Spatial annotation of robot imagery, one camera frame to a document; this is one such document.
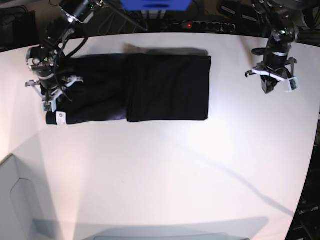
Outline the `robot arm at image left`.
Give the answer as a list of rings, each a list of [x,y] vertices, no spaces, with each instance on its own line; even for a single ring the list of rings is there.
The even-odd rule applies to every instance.
[[[65,55],[65,47],[77,27],[87,23],[103,5],[103,0],[62,0],[58,5],[62,16],[47,26],[39,46],[28,49],[26,65],[38,80],[29,80],[25,86],[32,87],[37,92],[45,112],[54,113],[61,96],[70,100],[67,89],[83,81],[80,76],[65,77],[64,74],[69,70],[58,70],[58,61],[70,58],[87,42],[88,38],[85,37],[74,51]]]

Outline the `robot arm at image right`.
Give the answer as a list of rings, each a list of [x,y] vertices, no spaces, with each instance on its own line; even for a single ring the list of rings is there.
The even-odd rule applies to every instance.
[[[298,38],[298,28],[289,11],[271,0],[253,0],[252,6],[267,24],[269,37],[266,47],[251,51],[255,56],[262,56],[263,60],[245,76],[259,75],[265,94],[271,93],[278,83],[283,83],[287,92],[297,90],[298,79],[294,73],[297,60],[289,57],[289,52]]]

